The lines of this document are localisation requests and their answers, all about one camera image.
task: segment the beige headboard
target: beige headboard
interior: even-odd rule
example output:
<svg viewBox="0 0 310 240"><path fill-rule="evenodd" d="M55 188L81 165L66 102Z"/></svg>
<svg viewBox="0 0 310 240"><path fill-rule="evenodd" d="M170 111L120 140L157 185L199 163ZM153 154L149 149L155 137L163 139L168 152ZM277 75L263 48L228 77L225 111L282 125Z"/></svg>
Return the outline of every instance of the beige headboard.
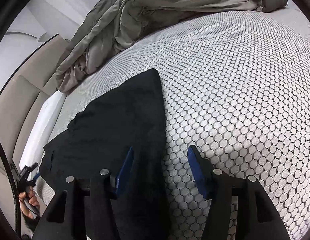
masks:
<svg viewBox="0 0 310 240"><path fill-rule="evenodd" d="M8 162L19 161L43 103L56 91L55 69L67 41L56 36L14 74L0 95L0 142ZM4 166L0 159L0 169Z"/></svg>

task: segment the honeycomb pattern fabric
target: honeycomb pattern fabric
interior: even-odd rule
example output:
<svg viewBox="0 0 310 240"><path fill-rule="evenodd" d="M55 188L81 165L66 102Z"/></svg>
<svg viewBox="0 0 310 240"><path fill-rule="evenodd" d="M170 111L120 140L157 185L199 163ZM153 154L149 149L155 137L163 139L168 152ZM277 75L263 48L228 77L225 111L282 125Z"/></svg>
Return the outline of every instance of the honeycomb pattern fabric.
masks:
<svg viewBox="0 0 310 240"><path fill-rule="evenodd" d="M160 74L167 118L169 239L200 239L209 212L187 162L191 144L230 176L255 175L291 239L300 239L310 227L310 39L251 11L181 22L85 79L66 98L50 139L90 101L150 68ZM48 203L54 192L39 184ZM229 239L235 198L232 211Z"/></svg>

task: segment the blanket fold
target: blanket fold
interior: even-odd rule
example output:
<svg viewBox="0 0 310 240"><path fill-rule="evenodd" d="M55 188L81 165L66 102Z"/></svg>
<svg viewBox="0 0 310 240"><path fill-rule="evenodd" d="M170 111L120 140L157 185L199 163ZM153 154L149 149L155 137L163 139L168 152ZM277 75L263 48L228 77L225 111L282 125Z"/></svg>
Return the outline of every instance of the blanket fold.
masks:
<svg viewBox="0 0 310 240"><path fill-rule="evenodd" d="M138 39L199 13L271 12L285 5L287 0L100 0L57 63L57 88L69 91Z"/></svg>

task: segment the black cloth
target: black cloth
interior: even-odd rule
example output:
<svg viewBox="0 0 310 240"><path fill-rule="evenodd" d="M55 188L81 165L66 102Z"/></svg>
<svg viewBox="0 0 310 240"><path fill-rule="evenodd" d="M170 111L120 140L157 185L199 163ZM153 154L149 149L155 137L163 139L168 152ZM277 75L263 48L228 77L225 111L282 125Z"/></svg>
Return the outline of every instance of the black cloth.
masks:
<svg viewBox="0 0 310 240"><path fill-rule="evenodd" d="M132 146L135 159L126 190L112 200L120 237L164 240L170 229L161 166L165 143L161 82L158 72L151 69L78 113L68 129L44 147L39 172L52 189L61 190L59 183L70 175L87 179L104 168L117 172L127 147Z"/></svg>

